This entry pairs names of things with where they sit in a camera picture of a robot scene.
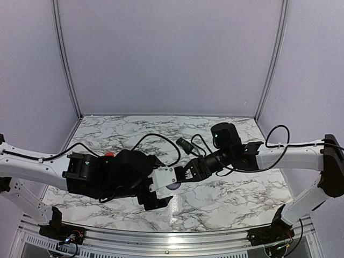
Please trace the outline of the purple charging case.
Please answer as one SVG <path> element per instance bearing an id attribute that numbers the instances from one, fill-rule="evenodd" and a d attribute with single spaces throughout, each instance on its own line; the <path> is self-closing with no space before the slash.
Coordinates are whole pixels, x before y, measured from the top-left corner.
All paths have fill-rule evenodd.
<path id="1" fill-rule="evenodd" d="M 181 186 L 181 183 L 172 183 L 172 184 L 166 186 L 166 188 L 174 191 L 174 190 L 177 190 L 180 186 Z"/>

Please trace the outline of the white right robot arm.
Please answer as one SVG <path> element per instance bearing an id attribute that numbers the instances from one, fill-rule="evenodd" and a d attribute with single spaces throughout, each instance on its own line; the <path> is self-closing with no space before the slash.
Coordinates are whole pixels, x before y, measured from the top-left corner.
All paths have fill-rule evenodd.
<path id="1" fill-rule="evenodd" d="M 308 189 L 277 210 L 266 230 L 272 241 L 279 240 L 302 216 L 325 201 L 343 196 L 343 148 L 331 134 L 314 142 L 269 145 L 261 141 L 243 144 L 236 127 L 230 123 L 212 126 L 211 133 L 217 151 L 174 168 L 176 183 L 203 181 L 228 166 L 235 172 L 249 174 L 273 168 L 320 172 Z"/>

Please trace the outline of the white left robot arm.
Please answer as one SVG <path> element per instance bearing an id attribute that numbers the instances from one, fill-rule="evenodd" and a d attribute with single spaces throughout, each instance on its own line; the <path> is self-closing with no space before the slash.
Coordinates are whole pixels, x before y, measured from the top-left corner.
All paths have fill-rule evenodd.
<path id="1" fill-rule="evenodd" d="M 68 227 L 61 212 L 36 199 L 25 190 L 21 179 L 35 181 L 107 203 L 114 199 L 136 197 L 146 210 L 166 207 L 169 197 L 159 199 L 156 191 L 177 181 L 175 170 L 154 155 L 138 150 L 121 150 L 103 156 L 57 154 L 43 157 L 38 153 L 1 143 L 1 177 L 8 185 L 5 198 L 20 207 L 56 239 L 64 239 Z"/>

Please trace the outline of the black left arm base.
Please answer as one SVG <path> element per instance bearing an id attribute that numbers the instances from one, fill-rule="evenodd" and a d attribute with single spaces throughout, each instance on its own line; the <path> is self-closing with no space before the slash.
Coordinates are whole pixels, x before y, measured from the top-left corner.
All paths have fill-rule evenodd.
<path id="1" fill-rule="evenodd" d="M 58 240 L 59 245 L 75 243 L 81 245 L 84 241 L 86 229 L 81 226 L 65 224 L 62 222 L 62 212 L 52 206 L 51 215 L 45 224 L 39 224 L 39 234 L 50 239 Z"/>

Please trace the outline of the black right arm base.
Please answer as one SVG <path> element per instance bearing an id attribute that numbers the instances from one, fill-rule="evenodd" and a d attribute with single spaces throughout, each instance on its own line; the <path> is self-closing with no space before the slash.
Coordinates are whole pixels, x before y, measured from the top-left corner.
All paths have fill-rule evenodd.
<path id="1" fill-rule="evenodd" d="M 276 241 L 291 239 L 295 236 L 292 226 L 282 220 L 283 204 L 279 207 L 269 226 L 261 226 L 249 229 L 247 240 L 252 246 L 265 245 Z"/>

